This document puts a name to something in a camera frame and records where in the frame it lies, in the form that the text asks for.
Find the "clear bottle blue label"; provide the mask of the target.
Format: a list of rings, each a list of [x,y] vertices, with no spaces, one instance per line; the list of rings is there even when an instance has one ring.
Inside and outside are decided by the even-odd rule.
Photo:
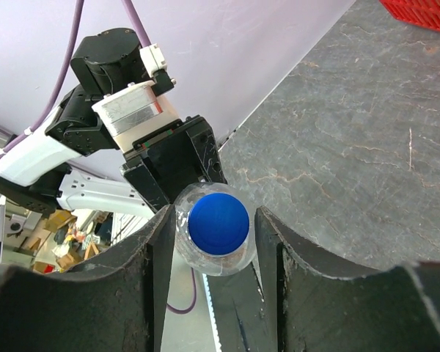
[[[199,249],[188,234],[188,214],[203,196],[212,193],[231,194],[242,201],[249,212],[249,235],[243,245],[234,252],[216,256]],[[194,183],[187,186],[174,202],[175,248],[185,262],[196,271],[208,276],[230,276],[242,271],[257,253],[254,234],[255,207],[242,192],[224,183]]]

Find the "blue bottle cap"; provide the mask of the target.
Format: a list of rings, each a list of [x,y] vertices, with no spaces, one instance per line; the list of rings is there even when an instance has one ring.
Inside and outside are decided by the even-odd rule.
[[[249,212],[231,194],[201,197],[188,214],[188,234],[207,254],[224,256],[239,249],[249,235]]]

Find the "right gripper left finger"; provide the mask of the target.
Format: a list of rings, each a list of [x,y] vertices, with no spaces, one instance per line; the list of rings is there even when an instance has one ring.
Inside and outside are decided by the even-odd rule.
[[[0,351],[159,351],[174,209],[65,272],[0,264]]]

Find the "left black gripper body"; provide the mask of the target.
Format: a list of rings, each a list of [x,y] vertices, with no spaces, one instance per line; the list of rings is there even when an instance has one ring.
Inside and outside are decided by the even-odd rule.
[[[175,120],[137,139],[124,158],[122,176],[154,213],[172,204],[190,184],[227,183],[213,129],[200,115]]]

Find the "red plastic shopping basket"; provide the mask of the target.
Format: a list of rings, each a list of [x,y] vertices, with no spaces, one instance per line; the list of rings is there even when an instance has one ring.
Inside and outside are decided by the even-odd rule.
[[[380,0],[398,21],[440,32],[440,0]]]

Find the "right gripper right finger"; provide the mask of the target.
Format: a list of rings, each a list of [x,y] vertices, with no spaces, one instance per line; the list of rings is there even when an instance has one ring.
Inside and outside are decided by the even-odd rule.
[[[280,351],[440,351],[440,261],[360,265],[264,207],[255,214],[255,235]]]

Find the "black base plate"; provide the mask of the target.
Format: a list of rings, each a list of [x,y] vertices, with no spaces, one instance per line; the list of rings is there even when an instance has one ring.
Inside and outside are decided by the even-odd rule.
[[[209,276],[222,351],[274,351],[260,281],[253,265],[231,276]]]

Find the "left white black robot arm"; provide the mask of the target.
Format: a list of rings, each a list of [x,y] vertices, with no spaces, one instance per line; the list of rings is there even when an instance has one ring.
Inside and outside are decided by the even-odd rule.
[[[70,60],[78,79],[42,124],[0,153],[0,194],[45,216],[102,210],[150,218],[189,185],[224,183],[213,129],[181,119],[156,44],[135,31],[85,37]]]

